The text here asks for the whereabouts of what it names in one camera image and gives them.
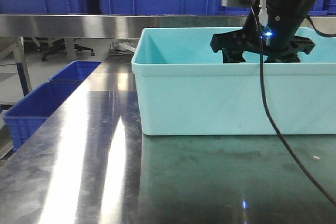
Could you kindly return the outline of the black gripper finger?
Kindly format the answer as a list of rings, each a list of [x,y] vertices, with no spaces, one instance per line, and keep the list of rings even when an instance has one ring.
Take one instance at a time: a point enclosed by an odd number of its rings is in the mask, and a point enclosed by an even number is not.
[[[264,63],[299,63],[301,62],[297,53],[285,55],[282,57],[268,56]]]
[[[246,62],[243,57],[243,50],[228,49],[225,48],[222,50],[223,54],[223,63],[241,63]]]

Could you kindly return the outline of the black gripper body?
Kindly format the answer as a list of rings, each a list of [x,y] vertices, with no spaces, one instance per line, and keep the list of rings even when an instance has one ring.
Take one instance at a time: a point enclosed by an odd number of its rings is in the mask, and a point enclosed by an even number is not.
[[[213,52],[220,50],[249,51],[259,53],[259,37],[262,36],[263,54],[270,57],[284,57],[290,54],[304,52],[309,54],[315,43],[306,37],[295,33],[303,21],[302,17],[269,15],[268,31],[260,34],[257,31],[253,14],[249,14],[242,29],[222,34],[214,34],[211,40]]]

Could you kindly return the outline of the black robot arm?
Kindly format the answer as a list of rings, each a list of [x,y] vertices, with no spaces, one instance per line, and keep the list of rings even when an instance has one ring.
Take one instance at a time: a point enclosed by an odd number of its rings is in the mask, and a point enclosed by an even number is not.
[[[246,51],[267,56],[267,63],[299,62],[315,44],[296,36],[316,0],[222,0],[223,6],[251,9],[242,29],[214,34],[213,52],[222,51],[224,63],[244,62]]]

